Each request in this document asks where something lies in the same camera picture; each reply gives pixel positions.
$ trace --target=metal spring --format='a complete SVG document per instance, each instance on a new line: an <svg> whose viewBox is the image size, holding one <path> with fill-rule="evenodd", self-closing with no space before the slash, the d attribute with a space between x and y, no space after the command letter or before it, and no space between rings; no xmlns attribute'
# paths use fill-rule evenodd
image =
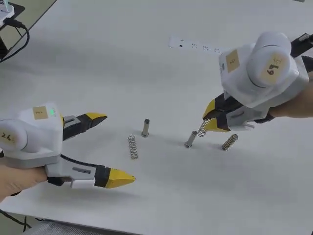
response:
<svg viewBox="0 0 313 235"><path fill-rule="evenodd" d="M138 158L138 152L137 152L137 143L135 136L129 136L128 137L128 144L129 144L129 150L131 153L131 159L135 160Z"/></svg>
<svg viewBox="0 0 313 235"><path fill-rule="evenodd" d="M205 136L207 131L204 129L204 127L209 123L209 121L210 121L209 119L203 121L202 125L200 126L200 128L198 130L198 136L199 137L204 137Z"/></svg>
<svg viewBox="0 0 313 235"><path fill-rule="evenodd" d="M222 150L227 151L236 141L238 140L238 135L234 134L226 140L226 142L222 145Z"/></svg>

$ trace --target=label sticker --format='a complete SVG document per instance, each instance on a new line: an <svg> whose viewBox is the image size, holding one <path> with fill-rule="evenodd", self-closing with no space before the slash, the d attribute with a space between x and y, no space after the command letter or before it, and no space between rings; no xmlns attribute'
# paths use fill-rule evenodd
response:
<svg viewBox="0 0 313 235"><path fill-rule="evenodd" d="M35 120L48 118L47 108L45 106L33 107L33 113Z"/></svg>
<svg viewBox="0 0 313 235"><path fill-rule="evenodd" d="M8 145L15 145L15 136L7 130L0 129L0 142Z"/></svg>
<svg viewBox="0 0 313 235"><path fill-rule="evenodd" d="M286 60L284 55L273 53L261 73L261 78L269 84L275 84L286 65Z"/></svg>
<svg viewBox="0 0 313 235"><path fill-rule="evenodd" d="M226 56L227 72L230 73L240 66L238 51L233 50Z"/></svg>

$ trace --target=human hand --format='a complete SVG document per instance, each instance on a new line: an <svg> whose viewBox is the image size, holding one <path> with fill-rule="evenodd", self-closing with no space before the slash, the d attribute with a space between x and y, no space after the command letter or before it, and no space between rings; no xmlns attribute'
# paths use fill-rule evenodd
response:
<svg viewBox="0 0 313 235"><path fill-rule="evenodd" d="M7 196L31 188L46 180L47 175L43 167L15 169L0 162L0 202Z"/></svg>
<svg viewBox="0 0 313 235"><path fill-rule="evenodd" d="M313 78L313 71L309 73L309 77ZM269 114L276 118L313 118L313 82L311 81L294 99L270 108Z"/></svg>

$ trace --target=white table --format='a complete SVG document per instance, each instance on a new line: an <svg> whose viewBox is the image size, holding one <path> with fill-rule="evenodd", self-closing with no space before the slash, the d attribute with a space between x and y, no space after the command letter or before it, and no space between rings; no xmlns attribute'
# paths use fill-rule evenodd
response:
<svg viewBox="0 0 313 235"><path fill-rule="evenodd" d="M236 47L267 30L313 33L312 4L86 2L58 1L30 31L29 46L1 64L0 109L52 100L65 116L106 113L101 125L65 142L64 154L123 169L137 181L92 191L41 184L1 209L145 235L310 234L312 119L280 118L240 132L228 152L219 147L230 133L209 133L184 148L208 102L222 92L218 58L167 43L175 34ZM129 156L132 134L136 161Z"/></svg>

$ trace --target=power strip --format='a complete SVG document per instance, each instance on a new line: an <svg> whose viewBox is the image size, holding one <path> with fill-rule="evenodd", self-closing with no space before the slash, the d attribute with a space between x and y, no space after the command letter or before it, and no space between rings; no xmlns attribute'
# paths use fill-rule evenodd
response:
<svg viewBox="0 0 313 235"><path fill-rule="evenodd" d="M209 53L211 55L220 55L227 51L226 48L214 47L210 44L203 44L196 41L189 41L180 37L170 37L168 46L170 48L179 48L184 50L196 50L199 52Z"/></svg>
<svg viewBox="0 0 313 235"><path fill-rule="evenodd" d="M15 14L14 7L12 5L8 5L8 12L7 12L4 4L1 4L0 5L0 27L4 25L3 21L6 18L11 18L12 16L14 16L14 14Z"/></svg>

